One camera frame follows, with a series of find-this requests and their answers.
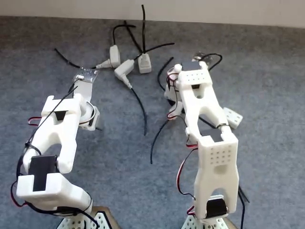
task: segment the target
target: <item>robot arm segment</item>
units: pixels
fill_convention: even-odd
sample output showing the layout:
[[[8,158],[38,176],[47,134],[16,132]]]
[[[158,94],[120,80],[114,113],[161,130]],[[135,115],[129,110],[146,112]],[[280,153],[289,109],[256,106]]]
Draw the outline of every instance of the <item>robot arm segment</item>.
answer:
[[[99,110],[90,103],[97,74],[96,70],[81,68],[74,77],[73,98],[54,100],[52,95],[43,107],[40,125],[30,142],[34,147],[23,156],[27,175],[19,176],[17,185],[17,196],[38,209],[49,211],[65,206],[91,211],[90,195],[62,174],[72,170],[78,127],[94,130],[99,121]],[[60,154],[44,155],[54,144],[61,144]]]
[[[238,139],[218,104],[205,62],[177,64],[172,73],[178,79],[176,86],[185,110],[186,134],[198,143],[199,167],[194,184],[196,216],[201,222],[224,217],[236,210]],[[217,128],[202,135],[197,124],[201,114]],[[222,189],[224,195],[212,196],[217,189]]]

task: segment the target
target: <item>metal bracket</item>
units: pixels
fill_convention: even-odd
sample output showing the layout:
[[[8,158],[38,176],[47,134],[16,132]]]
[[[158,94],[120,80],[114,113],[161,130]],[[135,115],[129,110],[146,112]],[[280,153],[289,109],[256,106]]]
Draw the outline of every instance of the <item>metal bracket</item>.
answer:
[[[76,75],[74,76],[74,80],[75,81],[81,80],[81,81],[85,81],[88,83],[93,83],[98,74],[99,74],[98,70],[81,67],[79,69],[79,71],[76,73]]]

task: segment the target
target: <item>gray carpet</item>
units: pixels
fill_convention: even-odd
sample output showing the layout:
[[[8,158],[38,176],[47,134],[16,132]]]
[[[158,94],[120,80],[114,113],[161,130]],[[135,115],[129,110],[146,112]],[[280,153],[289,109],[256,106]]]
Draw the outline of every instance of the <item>gray carpet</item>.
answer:
[[[27,119],[40,114],[48,95],[65,95],[76,72],[53,48],[78,64],[95,65],[108,58],[111,28],[118,23],[0,18],[1,228],[51,229],[59,223],[10,200],[16,163],[33,129]],[[132,23],[140,41],[141,22]],[[137,50],[126,30],[116,34],[122,60],[133,58]],[[150,53],[152,73],[140,75],[136,67],[129,75],[148,113],[148,135],[143,136],[142,112],[131,91],[112,70],[102,71],[92,102],[101,110],[104,132],[78,132],[69,180],[88,191],[95,205],[108,206],[123,229],[179,229],[191,199],[179,195],[175,177],[188,150],[183,123],[173,121],[149,164],[151,142],[169,109],[156,75],[171,56],[181,62],[196,51],[218,52],[224,60],[211,76],[219,103],[244,116],[234,132],[240,184],[251,201],[244,228],[305,227],[305,30],[149,21],[146,35],[147,47],[176,42]],[[196,171],[194,154],[181,178],[184,190],[193,192]],[[241,211],[238,202],[229,217],[238,227]]]

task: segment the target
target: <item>white plastic part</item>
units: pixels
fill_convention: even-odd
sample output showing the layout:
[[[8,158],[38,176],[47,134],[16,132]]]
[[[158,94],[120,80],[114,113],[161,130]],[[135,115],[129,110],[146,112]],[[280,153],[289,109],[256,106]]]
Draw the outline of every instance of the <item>white plastic part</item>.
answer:
[[[202,67],[200,70],[181,71],[176,83],[186,112],[187,133],[192,142],[201,137],[197,124],[201,114],[206,115],[215,126],[228,125],[224,111],[218,104],[206,64],[199,64]],[[193,90],[192,85],[198,84],[200,87]]]
[[[239,176],[236,165],[238,139],[228,126],[227,117],[218,104],[212,87],[212,79],[204,62],[200,70],[182,71],[177,64],[173,71],[178,73],[176,83],[185,110],[186,134],[191,142],[198,143],[198,172],[194,184],[195,213],[204,222],[207,202],[220,196],[211,196],[222,189],[227,212],[236,210]],[[221,126],[222,141],[214,142],[211,136],[201,136],[198,116],[206,115],[215,125]]]
[[[174,117],[174,116],[179,116],[181,115],[183,109],[183,103],[181,101],[178,101],[177,105],[174,104],[169,111],[168,118]]]
[[[98,212],[94,219],[98,222],[100,229],[111,229],[106,216],[102,212]],[[56,229],[96,229],[96,225],[86,216],[79,214],[72,218],[65,218],[61,221]]]
[[[66,111],[64,119],[58,121],[55,113],[52,113],[46,119],[54,107],[60,102],[59,99],[54,100],[53,95],[49,96],[41,112],[42,119],[40,125],[45,119],[46,121],[38,128],[31,143],[42,154],[52,145],[61,144],[61,152],[57,158],[57,162],[59,171],[64,174],[70,173],[73,167],[77,146],[75,137],[81,117],[81,106],[83,106],[83,100],[80,97],[80,94],[76,94],[74,98],[64,99],[57,106],[55,112]],[[26,172],[28,172],[31,158],[38,155],[38,152],[33,148],[27,150],[23,157],[23,165]]]
[[[96,65],[97,69],[100,68],[117,68],[121,64],[120,51],[117,45],[113,45],[109,49],[110,58],[104,62]]]
[[[199,222],[194,216],[188,216],[181,227],[181,229],[202,229],[204,225],[205,229],[229,229],[222,218],[213,219],[206,223]]]
[[[174,102],[176,102],[176,100],[181,101],[179,92],[177,92],[177,91],[175,92],[175,90],[173,88],[174,81],[178,78],[178,75],[176,73],[179,73],[181,71],[181,69],[179,69],[179,67],[182,68],[182,66],[180,64],[176,64],[175,67],[172,68],[171,71],[167,72],[167,75],[170,75],[170,78],[172,79],[170,81],[171,89],[169,90],[168,84],[165,85],[164,97],[166,99],[172,100]]]
[[[113,68],[117,68],[121,64],[120,51],[117,45],[110,47],[110,63]]]
[[[107,59],[104,62],[96,65],[95,67],[96,67],[96,69],[100,69],[100,68],[112,68],[112,65],[110,63],[110,59]]]
[[[239,124],[241,123],[243,117],[240,114],[236,113],[235,111],[233,111],[227,107],[224,107],[224,113],[225,113],[225,116],[227,117],[230,127],[232,127],[233,129],[236,129],[239,126]]]
[[[89,130],[89,131],[94,131],[95,127],[98,126],[98,123],[100,121],[100,111],[99,111],[99,109],[96,106],[94,106],[94,110],[95,110],[94,118],[92,119],[92,122],[89,122],[91,125],[88,125],[89,123],[80,124],[79,127],[81,129],[85,129],[85,130]],[[87,116],[87,114],[91,116],[92,109],[87,109],[87,113],[86,113],[86,115],[84,115],[84,117],[88,117],[88,118],[85,119],[85,118],[81,117],[81,120],[89,120],[90,116]]]
[[[152,72],[152,63],[148,53],[144,53],[138,58],[138,65],[141,74]]]
[[[17,196],[42,210],[56,210],[59,206],[79,208],[90,213],[92,200],[82,188],[71,184],[60,173],[47,175],[45,191],[34,191],[34,175],[19,176]]]
[[[122,63],[119,67],[117,67],[114,70],[115,76],[123,81],[123,83],[128,87],[132,88],[132,85],[130,84],[127,75],[133,70],[134,68],[134,60],[126,60],[124,63]]]

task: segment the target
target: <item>white power adapter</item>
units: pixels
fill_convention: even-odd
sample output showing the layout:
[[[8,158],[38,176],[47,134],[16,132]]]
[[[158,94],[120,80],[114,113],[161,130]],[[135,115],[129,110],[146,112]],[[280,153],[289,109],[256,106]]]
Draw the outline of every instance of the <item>white power adapter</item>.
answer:
[[[152,63],[148,53],[143,53],[138,58],[139,71],[141,74],[152,72]]]
[[[243,117],[240,114],[236,113],[235,111],[233,111],[227,107],[224,107],[223,110],[224,110],[225,116],[228,120],[230,127],[232,127],[233,129],[236,129],[239,126],[239,124],[241,123]]]
[[[96,66],[97,69],[100,68],[117,68],[121,64],[120,51],[117,45],[113,45],[109,50],[110,58],[105,60]]]
[[[132,85],[130,84],[129,80],[127,79],[127,75],[133,70],[134,68],[134,60],[126,60],[122,63],[119,67],[114,70],[115,76],[123,81],[123,83],[129,88],[132,89]]]

